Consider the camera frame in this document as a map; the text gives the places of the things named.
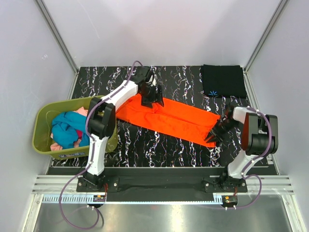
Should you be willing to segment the orange t shirt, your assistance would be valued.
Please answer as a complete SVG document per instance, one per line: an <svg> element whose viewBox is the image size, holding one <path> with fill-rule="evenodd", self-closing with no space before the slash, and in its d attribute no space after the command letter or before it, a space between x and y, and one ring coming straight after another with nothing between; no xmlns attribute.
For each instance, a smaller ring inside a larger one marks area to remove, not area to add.
<svg viewBox="0 0 309 232"><path fill-rule="evenodd" d="M154 103L149 108L141 105L141 95L137 94L116 111L116 117L198 145L216 146L216 142L207 142L205 139L219 115L167 98L163 100L164 106Z"/></svg>

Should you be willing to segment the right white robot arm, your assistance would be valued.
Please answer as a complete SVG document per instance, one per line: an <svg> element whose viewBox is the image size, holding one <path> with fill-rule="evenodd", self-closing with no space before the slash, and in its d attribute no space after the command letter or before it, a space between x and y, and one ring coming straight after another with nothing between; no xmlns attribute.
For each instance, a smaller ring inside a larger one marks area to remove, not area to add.
<svg viewBox="0 0 309 232"><path fill-rule="evenodd" d="M278 118L265 115L250 106L240 107L228 104L224 115L208 133L205 141L222 143L225 135L239 124L241 132L241 150L215 180L206 180L205 190L233 192L246 186L248 171L260 160L278 150Z"/></svg>

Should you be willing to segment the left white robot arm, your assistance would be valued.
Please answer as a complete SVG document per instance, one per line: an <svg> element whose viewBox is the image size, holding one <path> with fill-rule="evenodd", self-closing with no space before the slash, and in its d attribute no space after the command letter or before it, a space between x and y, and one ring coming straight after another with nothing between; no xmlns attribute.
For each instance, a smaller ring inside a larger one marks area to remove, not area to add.
<svg viewBox="0 0 309 232"><path fill-rule="evenodd" d="M85 131L90 139L88 162L82 172L84 181L93 191L104 187L104 159L108 140L114 134L116 111L131 97L141 96L141 105L152 108L154 103L164 106L162 87L156 75L147 67L138 67L127 80L110 94L90 101Z"/></svg>

